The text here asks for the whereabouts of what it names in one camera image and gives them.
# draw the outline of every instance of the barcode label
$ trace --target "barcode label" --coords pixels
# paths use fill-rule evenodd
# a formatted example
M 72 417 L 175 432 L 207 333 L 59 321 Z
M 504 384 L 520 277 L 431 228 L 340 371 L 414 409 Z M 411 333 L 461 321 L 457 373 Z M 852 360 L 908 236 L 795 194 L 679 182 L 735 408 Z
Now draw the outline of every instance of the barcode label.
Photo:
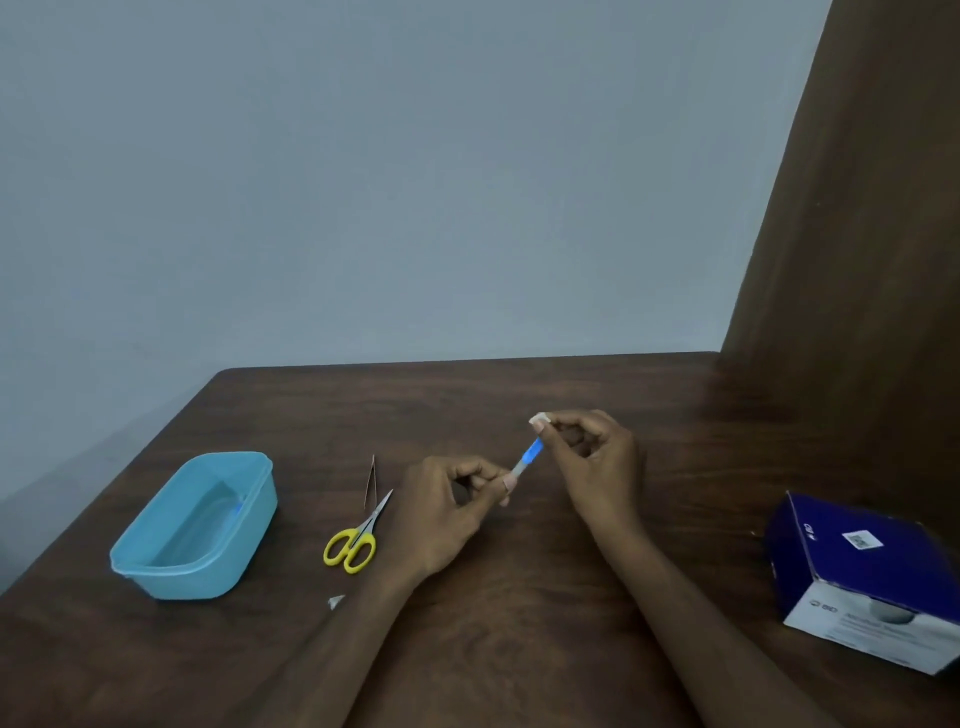
M 841 535 L 847 539 L 847 541 L 849 541 L 858 551 L 862 551 L 865 548 L 880 548 L 883 546 L 883 543 L 880 542 L 880 539 L 870 531 L 851 531 L 850 533 L 844 533 Z

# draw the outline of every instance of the wall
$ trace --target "wall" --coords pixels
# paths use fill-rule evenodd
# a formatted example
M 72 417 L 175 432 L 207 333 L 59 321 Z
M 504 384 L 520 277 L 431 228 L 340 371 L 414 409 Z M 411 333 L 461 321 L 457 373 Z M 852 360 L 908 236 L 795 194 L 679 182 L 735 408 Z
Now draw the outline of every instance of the wall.
M 827 7 L 5 4 L 8 520 L 225 367 L 717 349 Z
M 960 5 L 837 0 L 723 347 L 960 546 Z

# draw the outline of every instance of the wood grain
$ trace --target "wood grain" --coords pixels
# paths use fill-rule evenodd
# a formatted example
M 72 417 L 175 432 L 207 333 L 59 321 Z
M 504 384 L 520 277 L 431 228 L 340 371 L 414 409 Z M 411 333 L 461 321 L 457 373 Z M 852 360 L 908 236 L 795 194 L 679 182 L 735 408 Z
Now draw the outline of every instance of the wood grain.
M 724 359 L 960 546 L 960 3 L 835 0 Z
M 930 678 L 780 624 L 759 541 L 786 488 L 870 504 L 875 486 L 716 354 L 596 356 L 222 372 L 0 597 L 0 724 L 209 726 L 363 578 L 328 569 L 329 536 L 430 453 L 513 464 L 541 410 L 596 406 L 649 449 L 655 538 L 723 611 L 849 728 L 960 721 L 957 673 Z M 258 449 L 279 510 L 240 584 L 158 603 L 108 550 L 187 458 Z M 385 512 L 381 547 L 389 548 Z M 695 726 L 636 606 L 577 519 L 549 458 L 445 571 L 414 593 L 350 726 Z

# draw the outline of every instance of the scissors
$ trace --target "scissors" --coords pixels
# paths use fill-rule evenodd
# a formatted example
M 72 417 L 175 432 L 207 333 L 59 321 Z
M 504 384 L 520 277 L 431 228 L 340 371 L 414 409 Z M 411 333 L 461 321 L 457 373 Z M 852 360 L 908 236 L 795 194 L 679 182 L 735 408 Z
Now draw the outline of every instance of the scissors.
M 340 562 L 344 562 L 344 571 L 347 573 L 357 573 L 370 562 L 376 553 L 376 538 L 373 536 L 373 525 L 376 523 L 380 511 L 383 510 L 383 506 L 387 504 L 387 501 L 390 500 L 390 496 L 393 493 L 393 491 L 387 493 L 387 495 L 383 497 L 383 500 L 373 509 L 370 517 L 356 528 L 345 528 L 327 542 L 326 548 L 324 549 L 324 563 L 327 566 L 335 567 Z M 330 549 L 341 539 L 347 539 L 347 542 L 341 547 L 336 556 L 330 556 Z M 368 553 L 367 558 L 359 564 L 354 564 L 354 559 L 356 559 L 357 554 L 360 553 L 360 549 L 364 546 L 370 547 L 370 553 Z

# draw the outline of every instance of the right hand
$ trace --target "right hand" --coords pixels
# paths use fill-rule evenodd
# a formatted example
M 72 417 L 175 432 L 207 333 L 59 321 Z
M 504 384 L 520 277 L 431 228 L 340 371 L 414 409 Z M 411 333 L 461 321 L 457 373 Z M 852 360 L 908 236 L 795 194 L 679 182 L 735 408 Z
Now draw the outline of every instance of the right hand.
M 644 453 L 634 433 L 606 412 L 547 412 L 533 428 L 553 453 L 573 507 L 594 536 L 613 528 L 641 528 L 638 502 Z

